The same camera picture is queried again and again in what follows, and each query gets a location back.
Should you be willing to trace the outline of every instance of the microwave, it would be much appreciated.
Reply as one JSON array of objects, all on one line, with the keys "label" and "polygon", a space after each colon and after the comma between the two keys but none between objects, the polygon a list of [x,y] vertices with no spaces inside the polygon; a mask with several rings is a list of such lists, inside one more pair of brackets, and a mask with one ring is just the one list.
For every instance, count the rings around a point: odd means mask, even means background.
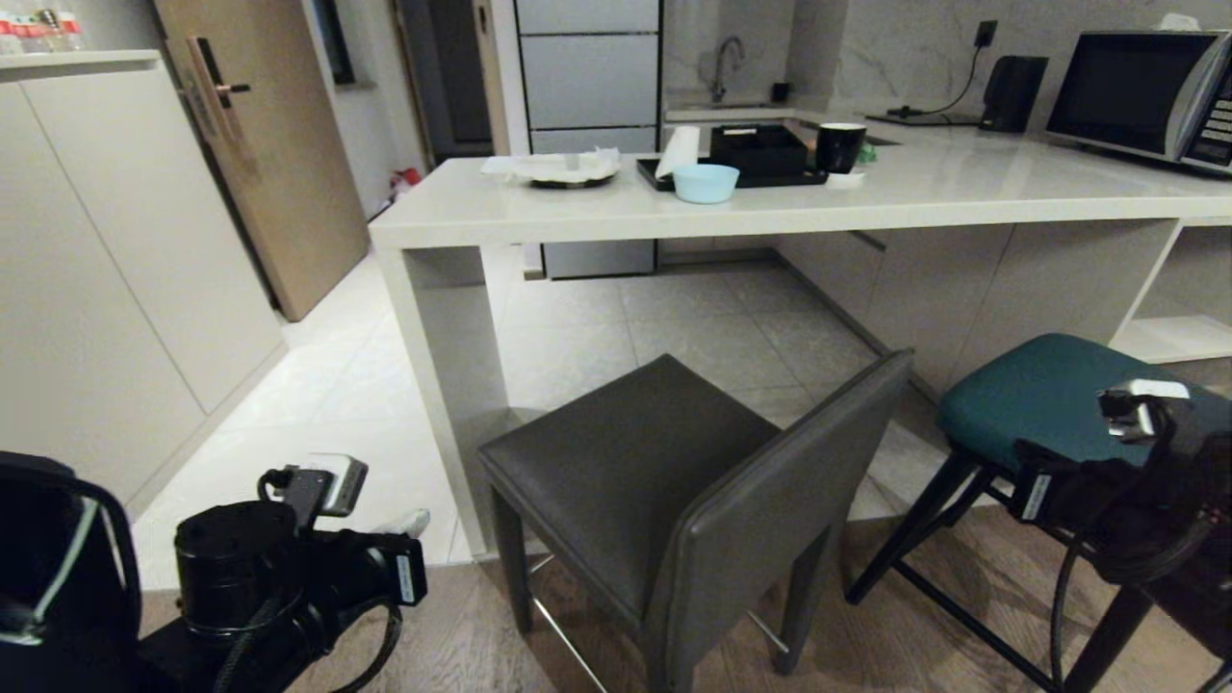
[{"label": "microwave", "polygon": [[1085,32],[1047,132],[1232,173],[1230,53],[1230,31]]}]

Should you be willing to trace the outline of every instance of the microwave control panel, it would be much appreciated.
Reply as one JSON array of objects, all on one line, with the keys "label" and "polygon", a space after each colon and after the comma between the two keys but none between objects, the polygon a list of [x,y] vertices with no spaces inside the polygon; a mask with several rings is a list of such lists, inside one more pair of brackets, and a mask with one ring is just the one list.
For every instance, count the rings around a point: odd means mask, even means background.
[{"label": "microwave control panel", "polygon": [[1232,63],[1194,128],[1183,162],[1232,171]]}]

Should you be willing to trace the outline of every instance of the teal stool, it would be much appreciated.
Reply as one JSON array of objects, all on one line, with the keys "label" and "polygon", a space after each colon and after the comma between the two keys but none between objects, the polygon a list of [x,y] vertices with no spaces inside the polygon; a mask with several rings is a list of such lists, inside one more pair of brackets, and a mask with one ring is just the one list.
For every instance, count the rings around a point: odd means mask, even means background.
[{"label": "teal stool", "polygon": [[[903,557],[941,527],[954,527],[984,493],[1010,504],[1010,497],[992,483],[998,478],[1015,481],[1019,462],[1014,441],[1018,439],[1037,443],[1078,461],[1120,457],[1143,464],[1147,449],[1116,443],[1108,434],[1108,424],[1095,400],[1098,391],[1135,377],[1178,380],[1164,369],[1093,342],[1045,334],[963,379],[945,395],[938,413],[938,427],[950,441],[950,457],[848,591],[848,602],[859,604],[872,586],[894,568],[1031,681],[1045,691],[1056,691],[1050,676],[912,570]],[[1189,385],[1189,388],[1200,424],[1207,430],[1227,430],[1232,403],[1201,387]],[[942,512],[972,475],[975,478],[962,496]],[[1064,539],[1060,534],[1055,536]],[[1146,618],[1151,604],[1149,597],[1140,589],[1121,588],[1066,677],[1066,693],[1094,688]]]}]

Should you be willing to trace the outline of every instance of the chair backrest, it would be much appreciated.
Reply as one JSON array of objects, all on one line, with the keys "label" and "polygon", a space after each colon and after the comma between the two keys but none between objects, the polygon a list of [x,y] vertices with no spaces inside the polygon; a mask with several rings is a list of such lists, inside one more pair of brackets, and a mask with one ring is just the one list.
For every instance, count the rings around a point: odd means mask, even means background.
[{"label": "chair backrest", "polygon": [[681,514],[646,624],[669,660],[696,663],[813,540],[841,534],[910,364],[897,351],[869,366]]}]

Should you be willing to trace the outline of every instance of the teal seat cushion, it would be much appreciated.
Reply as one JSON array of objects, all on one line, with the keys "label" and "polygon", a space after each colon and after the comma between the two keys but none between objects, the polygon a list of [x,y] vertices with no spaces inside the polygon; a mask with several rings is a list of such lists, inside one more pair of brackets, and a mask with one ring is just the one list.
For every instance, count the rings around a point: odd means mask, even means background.
[{"label": "teal seat cushion", "polygon": [[[968,375],[941,400],[938,425],[950,440],[1018,472],[1014,440],[1037,443],[1072,460],[1146,461],[1148,448],[1108,434],[1095,395],[1135,377],[1180,380],[1106,346],[1045,334]],[[1188,383],[1194,413],[1206,430],[1232,428],[1232,403]]]}]

